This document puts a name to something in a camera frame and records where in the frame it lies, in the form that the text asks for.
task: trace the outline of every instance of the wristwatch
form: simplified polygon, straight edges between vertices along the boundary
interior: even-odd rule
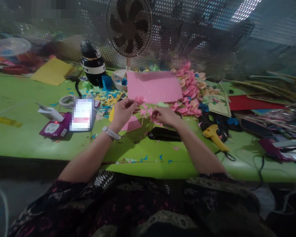
[[[118,135],[117,133],[113,132],[112,130],[110,130],[106,126],[102,128],[102,131],[105,132],[105,133],[107,133],[110,137],[113,137],[113,139],[115,139],[117,141],[121,139],[121,136],[120,135]]]

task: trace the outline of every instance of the black water bottle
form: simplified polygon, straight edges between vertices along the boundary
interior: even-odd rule
[[[92,85],[103,88],[102,76],[106,75],[106,68],[99,49],[95,48],[89,40],[81,41],[80,47],[82,53],[81,66],[86,77]]]

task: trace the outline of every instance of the hand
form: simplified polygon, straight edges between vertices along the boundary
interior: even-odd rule
[[[183,120],[168,107],[155,107],[152,116],[174,128],[177,128],[177,126],[183,123]]]
[[[134,100],[126,98],[116,103],[114,107],[114,118],[111,123],[111,127],[114,132],[118,133],[124,125],[128,122],[128,120],[131,118],[131,116],[140,109],[137,108],[138,104],[137,102],[134,102]]]

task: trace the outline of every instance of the purple device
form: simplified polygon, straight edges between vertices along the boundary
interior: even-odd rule
[[[288,161],[296,161],[293,158],[290,158],[289,156],[285,156],[285,153],[281,152],[281,149],[275,147],[273,143],[276,143],[277,141],[264,138],[259,141],[260,145],[263,147],[265,152],[273,157],[277,157],[278,160],[282,162],[288,162]]]
[[[69,129],[71,115],[69,112],[60,114],[64,117],[63,121],[49,121],[48,124],[46,124],[45,127],[39,132],[39,135],[42,135],[43,137],[49,137],[55,140],[63,138]]]

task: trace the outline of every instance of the fan blade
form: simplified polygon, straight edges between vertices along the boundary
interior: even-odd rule
[[[148,32],[148,22],[146,20],[139,20],[135,23],[136,30],[142,30],[145,33]]]
[[[113,37],[114,42],[116,43],[117,47],[122,47],[125,44],[126,39],[124,36],[121,37]]]
[[[119,22],[115,19],[115,17],[114,17],[113,14],[111,15],[110,25],[111,25],[111,28],[112,28],[115,32],[117,32],[117,33],[122,32],[122,27],[123,27],[123,26],[122,26],[121,23],[119,23]]]
[[[126,15],[126,0],[117,0],[116,3],[118,15],[121,18],[122,22],[124,23],[127,20]]]
[[[142,40],[142,37],[139,34],[135,34],[135,42],[137,45],[137,49],[141,49],[144,45],[144,41]]]
[[[134,41],[132,39],[128,40],[128,45],[127,48],[125,50],[126,53],[131,54],[134,50]]]
[[[140,1],[138,1],[138,0],[133,1],[131,9],[129,11],[128,19],[129,20],[134,20],[135,17],[137,16],[137,13],[142,11],[142,10],[144,10],[144,7],[140,3]]]

